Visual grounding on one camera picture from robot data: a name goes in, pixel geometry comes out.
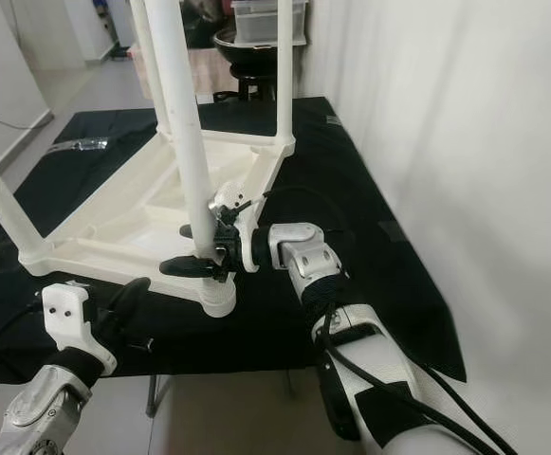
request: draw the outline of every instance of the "gray floor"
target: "gray floor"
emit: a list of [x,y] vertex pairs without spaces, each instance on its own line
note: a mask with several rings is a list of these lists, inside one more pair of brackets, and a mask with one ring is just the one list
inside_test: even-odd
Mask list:
[[[15,190],[76,112],[151,106],[131,62],[106,62],[8,167],[4,180]],[[162,376],[160,383],[170,387],[154,421],[144,414],[148,377],[102,379],[66,454],[361,453],[327,426],[314,373],[292,377],[295,399],[285,394],[282,372]],[[19,390],[0,385],[0,426]]]

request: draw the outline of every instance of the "plastic container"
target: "plastic container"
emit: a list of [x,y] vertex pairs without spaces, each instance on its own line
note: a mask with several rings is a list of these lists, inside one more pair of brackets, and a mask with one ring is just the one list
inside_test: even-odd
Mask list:
[[[305,45],[304,9],[308,0],[294,0],[292,40]],[[236,46],[277,45],[277,0],[239,0],[230,4],[235,12]]]

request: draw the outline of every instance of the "black cloth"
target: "black cloth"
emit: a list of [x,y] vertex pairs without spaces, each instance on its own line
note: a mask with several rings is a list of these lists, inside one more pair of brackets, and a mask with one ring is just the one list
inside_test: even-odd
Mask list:
[[[413,355],[442,373],[465,379],[450,311],[368,174],[350,137],[324,98],[294,100],[296,153],[287,158],[273,188],[303,185],[340,205],[356,235],[349,252],[340,233],[328,242],[351,265],[358,292],[348,299],[373,305],[389,330]],[[270,102],[199,107],[205,129],[273,135]],[[151,109],[78,113],[56,142],[113,137],[106,150],[46,155],[15,193],[39,232],[47,235],[154,133]],[[310,194],[280,193],[266,202],[260,224],[306,221],[337,229],[331,210]],[[0,324],[43,286],[76,279],[103,295],[119,286],[65,273],[32,277],[0,227]],[[195,302],[151,293],[128,333],[152,337],[153,352],[134,347],[118,355],[116,375],[223,373],[300,368],[313,363],[303,315],[286,272],[237,274],[237,304],[224,318],[206,316]],[[55,345],[41,315],[19,321],[0,339],[0,382],[29,380]]]

